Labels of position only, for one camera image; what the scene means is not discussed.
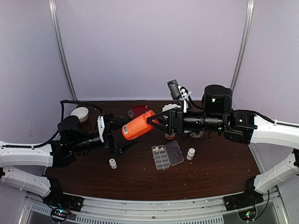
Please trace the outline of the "clear plastic pill organizer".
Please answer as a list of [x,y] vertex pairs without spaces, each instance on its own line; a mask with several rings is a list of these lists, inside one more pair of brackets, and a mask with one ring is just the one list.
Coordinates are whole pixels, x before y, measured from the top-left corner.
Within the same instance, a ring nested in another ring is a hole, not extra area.
[[184,161],[181,148],[176,140],[166,145],[153,146],[151,151],[157,170],[166,170],[170,166],[176,166]]

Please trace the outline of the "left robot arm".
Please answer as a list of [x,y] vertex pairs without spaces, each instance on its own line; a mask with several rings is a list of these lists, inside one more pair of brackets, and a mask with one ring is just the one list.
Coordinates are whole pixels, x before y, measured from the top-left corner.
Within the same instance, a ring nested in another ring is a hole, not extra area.
[[98,130],[87,132],[79,118],[68,116],[57,125],[59,140],[50,139],[40,144],[0,143],[0,181],[20,190],[37,194],[63,207],[67,196],[63,193],[59,180],[32,175],[15,169],[13,166],[44,166],[63,168],[76,161],[76,157],[85,156],[90,151],[104,148],[112,157],[122,155],[136,144],[134,140],[116,143],[112,132],[120,130],[127,121],[116,118],[113,114],[99,116]]

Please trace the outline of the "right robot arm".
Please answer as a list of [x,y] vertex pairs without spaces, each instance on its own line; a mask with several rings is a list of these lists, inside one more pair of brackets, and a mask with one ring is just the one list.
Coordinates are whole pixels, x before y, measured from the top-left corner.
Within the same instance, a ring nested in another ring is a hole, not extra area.
[[292,152],[265,173],[249,178],[240,203],[251,205],[257,194],[299,173],[299,126],[270,119],[252,110],[233,110],[233,92],[230,88],[212,84],[204,89],[202,107],[197,111],[181,108],[160,112],[146,122],[166,134],[189,132],[218,133],[224,139],[240,144],[271,144],[292,148]]

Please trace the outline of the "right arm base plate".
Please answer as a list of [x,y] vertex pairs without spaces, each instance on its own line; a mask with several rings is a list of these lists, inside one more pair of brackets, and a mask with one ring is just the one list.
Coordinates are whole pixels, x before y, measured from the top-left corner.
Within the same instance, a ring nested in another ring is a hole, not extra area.
[[223,199],[226,211],[231,211],[254,206],[257,203],[262,203],[263,195],[253,191],[249,193],[243,192],[239,194],[225,196]]

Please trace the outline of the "grey cap pill bottle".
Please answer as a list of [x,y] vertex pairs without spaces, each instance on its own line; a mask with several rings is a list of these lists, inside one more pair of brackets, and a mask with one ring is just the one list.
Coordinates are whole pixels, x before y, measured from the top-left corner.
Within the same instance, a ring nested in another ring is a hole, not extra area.
[[167,140],[174,140],[176,138],[176,134],[173,133],[173,134],[165,134],[165,138]]

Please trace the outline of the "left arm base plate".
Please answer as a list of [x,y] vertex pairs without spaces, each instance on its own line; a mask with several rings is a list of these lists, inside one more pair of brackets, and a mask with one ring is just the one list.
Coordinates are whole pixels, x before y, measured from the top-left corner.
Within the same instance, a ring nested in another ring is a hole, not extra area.
[[51,191],[43,198],[45,203],[51,207],[62,208],[65,210],[80,212],[83,206],[83,198],[79,196],[68,195],[63,192]]

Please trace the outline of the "orange pill bottle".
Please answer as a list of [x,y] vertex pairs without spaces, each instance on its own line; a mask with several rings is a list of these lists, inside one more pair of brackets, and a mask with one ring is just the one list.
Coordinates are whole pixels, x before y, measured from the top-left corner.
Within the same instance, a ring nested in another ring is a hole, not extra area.
[[125,124],[121,129],[123,137],[126,140],[133,140],[152,131],[154,127],[147,123],[147,118],[154,115],[155,113],[150,110]]

